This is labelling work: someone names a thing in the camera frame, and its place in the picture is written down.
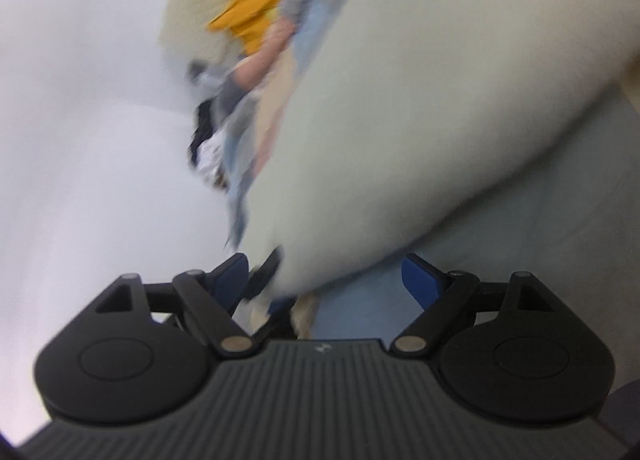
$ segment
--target white logo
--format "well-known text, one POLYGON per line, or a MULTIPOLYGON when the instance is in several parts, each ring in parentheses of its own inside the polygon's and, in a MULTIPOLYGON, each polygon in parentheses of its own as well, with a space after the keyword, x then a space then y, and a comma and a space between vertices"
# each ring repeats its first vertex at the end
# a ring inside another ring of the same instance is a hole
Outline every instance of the white logo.
POLYGON ((322 343, 321 345, 316 347, 316 352, 324 354, 332 349, 332 345, 328 345, 327 343, 322 343))

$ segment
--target ribbed gray panel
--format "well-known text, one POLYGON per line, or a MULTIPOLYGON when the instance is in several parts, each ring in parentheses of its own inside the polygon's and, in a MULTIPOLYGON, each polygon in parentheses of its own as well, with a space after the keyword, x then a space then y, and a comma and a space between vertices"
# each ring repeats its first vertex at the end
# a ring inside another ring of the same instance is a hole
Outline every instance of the ribbed gray panel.
POLYGON ((56 421, 32 460, 608 460, 625 449, 592 420, 518 429, 456 405, 418 361, 376 341, 282 341, 226 362, 175 413, 138 426, 56 421))

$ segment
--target gray garment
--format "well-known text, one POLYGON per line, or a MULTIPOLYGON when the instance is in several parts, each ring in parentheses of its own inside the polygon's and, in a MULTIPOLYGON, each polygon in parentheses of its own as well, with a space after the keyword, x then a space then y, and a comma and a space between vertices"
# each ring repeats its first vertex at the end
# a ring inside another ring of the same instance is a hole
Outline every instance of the gray garment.
POLYGON ((611 88, 552 151, 461 207, 424 239, 322 292, 318 339, 387 342, 421 310, 402 255, 483 281, 530 270, 612 351, 614 387, 640 372, 640 115, 611 88))

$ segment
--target white wall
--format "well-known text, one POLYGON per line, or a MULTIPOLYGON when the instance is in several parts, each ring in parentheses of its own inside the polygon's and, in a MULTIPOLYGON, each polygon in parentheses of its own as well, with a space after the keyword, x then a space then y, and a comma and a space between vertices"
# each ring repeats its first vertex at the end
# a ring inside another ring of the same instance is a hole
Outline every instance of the white wall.
POLYGON ((223 197, 191 174, 198 97, 155 43, 165 0, 0 0, 0 430, 46 421, 37 351, 124 271, 224 259, 223 197))

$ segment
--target metal screw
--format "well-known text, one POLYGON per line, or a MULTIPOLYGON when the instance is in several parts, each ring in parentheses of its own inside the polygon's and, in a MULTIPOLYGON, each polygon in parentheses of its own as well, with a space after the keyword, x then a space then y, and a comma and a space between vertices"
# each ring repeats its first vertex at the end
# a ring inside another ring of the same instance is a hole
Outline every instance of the metal screw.
POLYGON ((427 347, 427 341, 418 335, 404 335, 396 339, 396 348, 401 352, 419 352, 427 347))
POLYGON ((223 350, 231 353, 245 352, 250 350, 253 345, 254 344, 251 339, 244 335, 232 335, 231 337, 225 337, 220 343, 223 350))

